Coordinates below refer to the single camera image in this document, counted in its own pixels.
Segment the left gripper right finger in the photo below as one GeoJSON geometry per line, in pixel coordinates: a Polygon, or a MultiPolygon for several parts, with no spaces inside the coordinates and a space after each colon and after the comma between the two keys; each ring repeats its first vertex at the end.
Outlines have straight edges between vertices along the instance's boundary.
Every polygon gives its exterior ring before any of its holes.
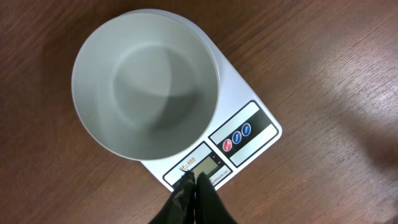
{"type": "Polygon", "coordinates": [[[197,178],[195,221],[199,224],[237,224],[205,173],[197,178]]]}

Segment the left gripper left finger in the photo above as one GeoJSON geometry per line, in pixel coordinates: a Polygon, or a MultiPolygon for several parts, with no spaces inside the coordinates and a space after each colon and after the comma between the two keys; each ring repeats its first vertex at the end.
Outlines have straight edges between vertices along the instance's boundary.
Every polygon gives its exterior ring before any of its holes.
{"type": "Polygon", "coordinates": [[[149,224],[193,224],[195,200],[195,176],[184,172],[176,188],[160,212],[149,224]]]}

